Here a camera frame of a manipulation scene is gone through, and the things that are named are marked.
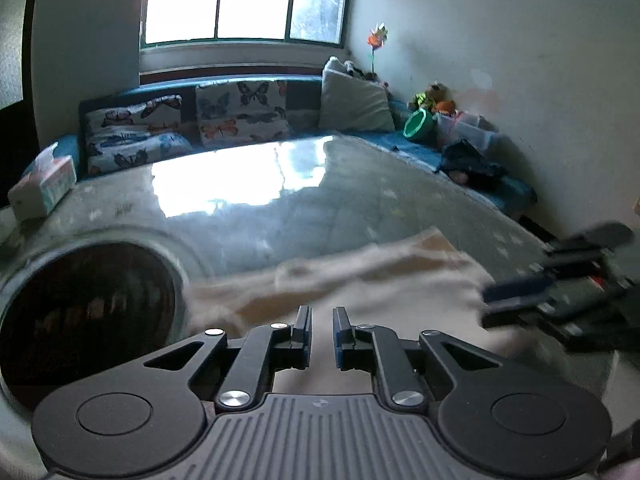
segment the butterfly-patterned pillow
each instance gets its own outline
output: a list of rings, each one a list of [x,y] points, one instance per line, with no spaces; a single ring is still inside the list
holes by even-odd
[[[90,175],[142,166],[172,156],[187,155],[191,144],[180,134],[149,133],[144,126],[108,126],[86,147]]]
[[[147,126],[152,133],[180,128],[182,98],[169,95],[120,108],[101,108],[85,114],[87,136],[100,134],[110,126]]]
[[[284,109],[286,94],[287,83],[276,80],[244,80],[200,86],[196,88],[198,121]]]
[[[200,140],[208,149],[288,139],[291,127],[282,113],[239,114],[200,125]]]

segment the butterfly print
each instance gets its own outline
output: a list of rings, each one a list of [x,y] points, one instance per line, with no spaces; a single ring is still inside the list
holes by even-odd
[[[136,158],[133,158],[132,155],[128,157],[123,156],[121,153],[116,153],[113,156],[113,161],[120,168],[135,168],[136,166],[142,166],[143,164],[148,163],[149,155],[146,150],[138,150],[136,153]]]
[[[152,124],[150,124],[149,126],[146,127],[146,130],[151,134],[151,135],[157,135],[159,133],[162,132],[166,132],[168,131],[173,131],[173,130],[177,130],[180,127],[180,125],[178,123],[172,123],[172,124],[162,124],[162,126],[154,126]]]
[[[102,152],[95,147],[93,142],[89,142],[86,146],[86,154],[87,156],[98,156],[102,155]]]
[[[278,116],[275,112],[267,112],[265,114],[249,115],[239,114],[238,119],[248,122],[249,124],[257,123],[273,123],[274,119]]]
[[[247,106],[251,101],[256,99],[261,105],[268,106],[267,90],[269,90],[269,82],[265,81],[258,86],[256,91],[251,90],[246,83],[238,82],[238,90],[240,91],[240,104]]]
[[[147,140],[148,136],[145,134],[120,134],[107,137],[100,143],[101,148],[110,148],[112,146],[126,146],[135,142],[141,142]]]
[[[176,138],[170,134],[161,134],[158,136],[160,141],[160,156],[165,158],[171,153],[171,147],[176,143]]]
[[[202,118],[210,121],[212,119],[222,119],[226,117],[226,109],[229,106],[230,98],[231,92],[222,94],[215,105],[211,104],[208,99],[198,99],[198,108],[202,110]]]
[[[142,110],[142,113],[140,114],[140,118],[145,119],[149,117],[149,115],[151,115],[153,112],[158,110],[158,107],[160,105],[167,105],[167,106],[170,106],[171,108],[179,110],[180,107],[182,106],[182,100],[180,99],[179,96],[174,96],[174,97],[168,97],[165,99],[153,99],[151,101],[147,101],[145,109]]]
[[[131,112],[128,110],[107,110],[104,114],[104,120],[102,121],[102,127],[107,126],[122,126],[133,124],[133,118]]]
[[[222,124],[206,124],[201,127],[201,131],[207,139],[213,139],[217,133],[220,133],[222,137],[225,136],[225,132],[236,136],[238,134],[238,128],[236,127],[236,120],[231,119],[223,122]]]
[[[266,142],[264,137],[260,135],[250,135],[249,137],[251,137],[255,142]],[[277,132],[273,134],[268,140],[280,140],[283,137],[284,137],[284,132]]]

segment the window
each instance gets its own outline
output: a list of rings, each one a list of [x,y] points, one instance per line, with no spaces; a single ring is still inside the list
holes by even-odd
[[[142,46],[185,41],[342,43],[346,0],[146,0]]]

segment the metal pivot screw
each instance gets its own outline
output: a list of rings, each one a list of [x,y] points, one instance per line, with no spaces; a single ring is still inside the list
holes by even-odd
[[[242,390],[229,390],[228,392],[223,392],[220,394],[218,399],[221,404],[225,406],[229,406],[230,408],[238,408],[239,406],[244,406],[249,402],[251,397],[247,392],[243,392]]]
[[[404,392],[398,392],[392,397],[393,402],[399,406],[418,406],[424,401],[424,395],[420,392],[413,392],[407,390]]]

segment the round pad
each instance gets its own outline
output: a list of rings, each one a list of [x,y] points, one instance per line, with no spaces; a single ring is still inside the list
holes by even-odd
[[[80,425],[98,435],[130,433],[144,426],[150,417],[151,405],[142,397],[131,394],[94,397],[78,410]]]
[[[544,435],[558,430],[566,420],[564,408],[552,399],[534,394],[513,394],[492,407],[495,420],[505,430],[522,435]]]
[[[129,381],[129,365],[63,386],[38,405],[31,432],[48,467],[84,478],[138,476],[179,457],[200,436],[202,403],[177,384],[179,374],[176,384],[172,376],[154,381],[158,370],[139,366],[138,380]],[[113,391],[105,394],[109,384]]]
[[[601,402],[572,384],[519,371],[507,365],[460,377],[438,410],[445,441],[500,477],[565,478],[595,466],[611,435]]]

